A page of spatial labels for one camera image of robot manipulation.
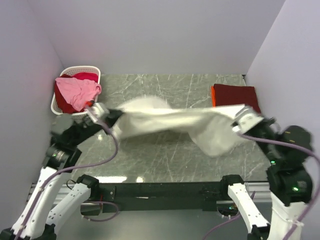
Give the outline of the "cream white t-shirt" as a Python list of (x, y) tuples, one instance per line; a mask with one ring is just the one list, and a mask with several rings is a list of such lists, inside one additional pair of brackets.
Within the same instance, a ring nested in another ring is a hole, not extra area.
[(246, 142), (232, 130), (243, 107), (171, 108), (157, 96), (136, 97), (118, 106), (123, 115), (112, 129), (119, 140), (167, 130), (187, 133), (203, 153), (216, 157)]

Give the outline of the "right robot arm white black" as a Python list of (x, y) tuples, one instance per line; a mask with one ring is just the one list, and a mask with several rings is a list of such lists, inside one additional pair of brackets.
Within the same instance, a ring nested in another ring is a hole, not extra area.
[(302, 220), (315, 204), (320, 191), (304, 167), (308, 157), (317, 157), (312, 149), (312, 135), (306, 129), (291, 125), (281, 133), (272, 129), (273, 119), (235, 121), (232, 131), (239, 137), (257, 143), (270, 162), (266, 170), (272, 202), (271, 221), (256, 207), (239, 175), (226, 175), (220, 181), (222, 198), (232, 200), (247, 227), (249, 240), (299, 240)]

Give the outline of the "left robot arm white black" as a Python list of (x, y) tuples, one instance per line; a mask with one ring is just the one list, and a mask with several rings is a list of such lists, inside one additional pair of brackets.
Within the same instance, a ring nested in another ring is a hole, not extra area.
[(100, 208), (106, 204), (97, 178), (82, 175), (58, 204), (54, 204), (70, 173), (77, 169), (81, 151), (78, 145), (103, 130), (111, 137), (111, 127), (123, 115), (121, 110), (98, 110), (85, 113), (80, 121), (61, 114), (52, 123), (51, 146), (47, 149), (39, 179), (16, 223), (0, 233), (2, 240), (55, 240), (66, 220), (88, 201)]

